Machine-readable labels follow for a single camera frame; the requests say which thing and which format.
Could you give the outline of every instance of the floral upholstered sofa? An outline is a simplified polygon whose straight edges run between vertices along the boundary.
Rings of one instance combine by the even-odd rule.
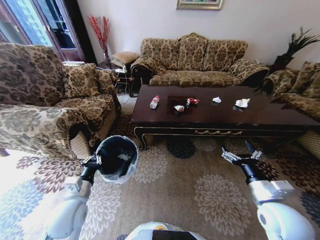
[[[306,61],[300,70],[276,71],[264,79],[263,88],[320,122],[320,63]],[[320,159],[319,134],[310,130],[298,142]]]
[[[0,148],[86,158],[121,105],[116,76],[94,64],[64,66],[46,46],[0,44]]]
[[[258,86],[268,68],[242,57],[247,43],[210,40],[197,33],[180,39],[146,38],[131,72],[144,84],[178,86]]]

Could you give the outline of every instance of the painting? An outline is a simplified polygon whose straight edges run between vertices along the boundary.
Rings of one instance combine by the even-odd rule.
[[[223,0],[176,0],[176,9],[220,10]]]

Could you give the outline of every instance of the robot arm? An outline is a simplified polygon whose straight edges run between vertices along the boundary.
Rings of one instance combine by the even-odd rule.
[[[247,141],[250,154],[235,155],[222,146],[222,157],[241,167],[246,183],[257,205],[257,217],[269,240],[314,240],[315,230],[311,223],[290,206],[280,203],[284,195],[294,188],[288,181],[269,181],[256,167],[262,152]]]
[[[257,217],[269,240],[314,240],[310,222],[290,206],[266,202],[258,207]]]
[[[88,206],[86,205],[91,187],[94,184],[94,175],[101,167],[101,158],[92,156],[84,160],[81,176],[67,177],[64,182],[66,190],[64,201],[61,202],[49,215],[46,222],[45,240],[79,239],[81,229],[86,221]]]

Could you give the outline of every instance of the white wall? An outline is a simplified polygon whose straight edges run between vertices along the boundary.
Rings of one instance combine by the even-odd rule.
[[[87,23],[89,15],[111,22],[110,53],[140,53],[144,38],[179,38],[191,32],[210,39],[248,42],[246,59],[272,64],[300,26],[320,34],[320,0],[224,0],[222,10],[176,10],[176,0],[78,0],[98,62],[103,54]],[[289,67],[320,62],[320,43],[295,55]]]

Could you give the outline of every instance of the carpet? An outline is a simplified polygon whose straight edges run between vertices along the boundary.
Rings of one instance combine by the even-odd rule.
[[[111,135],[136,143],[125,106]],[[221,157],[220,145],[247,152],[242,138],[148,137],[137,170],[122,185],[99,175],[91,189],[83,240],[124,240],[139,224],[157,221],[199,233],[208,240],[267,239],[241,169]],[[258,147],[259,139],[250,139]],[[64,180],[80,174],[80,160],[61,161],[10,151],[0,190],[0,239],[40,239],[49,212],[64,197]],[[288,180],[296,191],[285,203],[298,210],[320,235],[320,161],[295,143],[264,155],[258,167],[272,180]]]

